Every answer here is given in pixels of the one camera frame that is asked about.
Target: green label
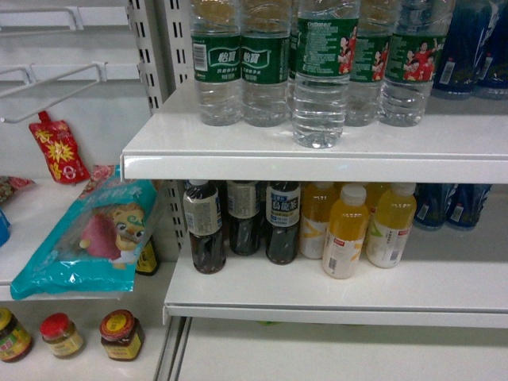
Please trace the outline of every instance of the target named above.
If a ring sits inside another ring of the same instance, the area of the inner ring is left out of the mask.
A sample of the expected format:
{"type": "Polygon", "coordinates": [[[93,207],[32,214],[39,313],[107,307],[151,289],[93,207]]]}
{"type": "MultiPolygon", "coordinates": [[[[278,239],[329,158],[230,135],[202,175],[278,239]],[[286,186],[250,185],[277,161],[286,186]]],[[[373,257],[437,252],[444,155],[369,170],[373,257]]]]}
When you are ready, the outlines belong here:
{"type": "Polygon", "coordinates": [[[242,37],[242,78],[260,84],[286,81],[288,54],[289,37],[242,37]]]}
{"type": "Polygon", "coordinates": [[[358,37],[349,78],[354,82],[378,82],[383,79],[389,41],[390,36],[358,37]]]}
{"type": "Polygon", "coordinates": [[[298,19],[296,71],[316,77],[351,72],[358,19],[298,19]]]}
{"type": "Polygon", "coordinates": [[[197,81],[219,83],[240,78],[240,36],[193,36],[192,52],[197,81]]]}
{"type": "Polygon", "coordinates": [[[445,38],[394,34],[390,41],[385,76],[399,82],[432,81],[445,38]]]}

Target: yellow juice bottle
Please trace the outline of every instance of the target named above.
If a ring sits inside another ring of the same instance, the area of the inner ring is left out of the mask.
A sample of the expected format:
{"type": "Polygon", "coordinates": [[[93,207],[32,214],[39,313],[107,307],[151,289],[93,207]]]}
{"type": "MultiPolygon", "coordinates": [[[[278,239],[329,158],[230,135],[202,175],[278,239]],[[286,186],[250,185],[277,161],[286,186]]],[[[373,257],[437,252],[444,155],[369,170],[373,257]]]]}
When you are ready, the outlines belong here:
{"type": "Polygon", "coordinates": [[[392,183],[379,200],[369,226],[367,257],[379,267],[398,264],[413,224],[415,183],[392,183]]]}
{"type": "Polygon", "coordinates": [[[356,271],[368,225],[365,197],[364,187],[347,184],[333,204],[322,260],[333,278],[347,279],[356,271]]]}
{"type": "Polygon", "coordinates": [[[330,212],[339,193],[333,183],[315,182],[308,183],[303,194],[298,249],[307,258],[318,260],[323,256],[330,212]]]}

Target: glass jar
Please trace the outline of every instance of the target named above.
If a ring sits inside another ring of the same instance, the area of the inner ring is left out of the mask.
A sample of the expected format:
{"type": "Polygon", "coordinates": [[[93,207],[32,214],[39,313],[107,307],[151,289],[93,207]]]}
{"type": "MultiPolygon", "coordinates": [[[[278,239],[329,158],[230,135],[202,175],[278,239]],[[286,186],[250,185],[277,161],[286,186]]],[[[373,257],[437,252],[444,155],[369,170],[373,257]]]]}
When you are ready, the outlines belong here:
{"type": "Polygon", "coordinates": [[[13,363],[28,355],[31,349],[30,334],[7,308],[0,308],[0,360],[13,363]]]}
{"type": "Polygon", "coordinates": [[[144,342],[139,320],[128,310],[116,310],[102,319],[101,344],[108,357],[118,361],[137,358],[144,342]]]}
{"type": "Polygon", "coordinates": [[[59,359],[77,355],[84,344],[74,323],[63,313],[47,317],[40,325],[40,333],[59,359]]]}

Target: teal snack bag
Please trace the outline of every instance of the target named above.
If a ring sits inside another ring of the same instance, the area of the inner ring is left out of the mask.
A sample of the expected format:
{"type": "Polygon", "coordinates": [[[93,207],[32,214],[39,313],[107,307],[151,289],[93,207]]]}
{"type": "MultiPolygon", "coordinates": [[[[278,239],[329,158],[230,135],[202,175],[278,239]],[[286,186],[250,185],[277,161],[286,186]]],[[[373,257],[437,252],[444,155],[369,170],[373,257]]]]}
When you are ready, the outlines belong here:
{"type": "Polygon", "coordinates": [[[67,291],[132,291],[137,259],[152,235],[157,189],[96,166],[76,199],[10,286],[13,299],[67,291]]]}

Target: red jar lid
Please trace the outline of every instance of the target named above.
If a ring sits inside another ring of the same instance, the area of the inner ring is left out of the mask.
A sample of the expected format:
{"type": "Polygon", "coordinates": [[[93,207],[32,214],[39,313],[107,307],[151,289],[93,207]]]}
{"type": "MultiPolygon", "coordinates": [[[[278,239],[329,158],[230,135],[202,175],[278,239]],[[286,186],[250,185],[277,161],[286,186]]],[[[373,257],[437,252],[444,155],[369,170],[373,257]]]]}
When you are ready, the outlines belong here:
{"type": "Polygon", "coordinates": [[[108,341],[127,337],[134,328],[134,315],[128,310],[116,310],[102,319],[101,336],[108,341]]]}
{"type": "Polygon", "coordinates": [[[70,321],[66,314],[59,312],[47,317],[46,320],[40,325],[40,333],[47,339],[55,339],[62,336],[62,334],[69,328],[70,321]]]}

